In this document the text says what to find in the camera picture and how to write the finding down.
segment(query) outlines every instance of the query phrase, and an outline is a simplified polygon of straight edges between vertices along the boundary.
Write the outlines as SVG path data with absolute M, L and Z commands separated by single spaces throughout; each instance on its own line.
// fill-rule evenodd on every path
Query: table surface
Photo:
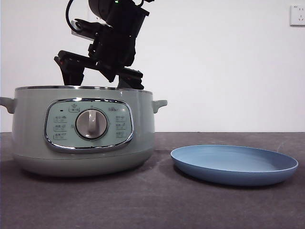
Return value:
M 157 133 L 155 152 L 141 167 L 87 178 L 23 171 L 11 157 L 11 133 L 0 143 L 2 229 L 305 228 L 305 133 Z M 205 144 L 278 151 L 299 168 L 280 184 L 232 187 L 173 165 L 173 149 Z

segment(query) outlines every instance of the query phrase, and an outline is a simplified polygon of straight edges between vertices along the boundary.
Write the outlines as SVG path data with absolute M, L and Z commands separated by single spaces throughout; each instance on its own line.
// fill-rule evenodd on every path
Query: wall outlet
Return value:
M 290 25 L 305 26 L 305 5 L 290 7 Z

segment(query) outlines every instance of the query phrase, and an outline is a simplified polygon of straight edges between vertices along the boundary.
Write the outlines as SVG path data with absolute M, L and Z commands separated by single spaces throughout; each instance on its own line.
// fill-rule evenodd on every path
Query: white wall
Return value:
M 59 50 L 86 55 L 70 35 L 67 0 L 1 1 L 1 96 L 26 85 L 61 85 Z M 157 131 L 305 131 L 305 27 L 289 6 L 305 0 L 156 0 L 137 40 L 134 69 L 168 107 Z M 87 18 L 75 0 L 71 17 Z M 116 86 L 93 71 L 83 85 Z M 1 108 L 1 131 L 12 115 Z

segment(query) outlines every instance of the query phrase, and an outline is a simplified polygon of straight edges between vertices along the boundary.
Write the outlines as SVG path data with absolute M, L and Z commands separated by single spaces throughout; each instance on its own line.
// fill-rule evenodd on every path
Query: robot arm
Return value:
M 93 40 L 89 46 L 89 57 L 67 51 L 60 51 L 54 58 L 59 65 L 65 85 L 81 85 L 85 68 L 100 71 L 109 82 L 119 76 L 118 87 L 142 90 L 143 74 L 126 68 L 131 66 L 135 56 L 135 40 L 143 21 L 149 12 L 142 9 L 142 0 L 136 5 L 132 0 L 89 0 L 92 12 L 106 24 L 76 19 L 73 25 L 68 13 L 73 0 L 70 0 L 66 17 L 74 35 Z

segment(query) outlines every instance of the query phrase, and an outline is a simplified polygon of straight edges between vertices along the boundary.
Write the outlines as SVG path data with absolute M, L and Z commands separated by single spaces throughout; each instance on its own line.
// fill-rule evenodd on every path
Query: silver knob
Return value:
M 106 131 L 107 119 L 102 112 L 87 110 L 78 116 L 76 128 L 83 137 L 95 139 L 102 136 Z

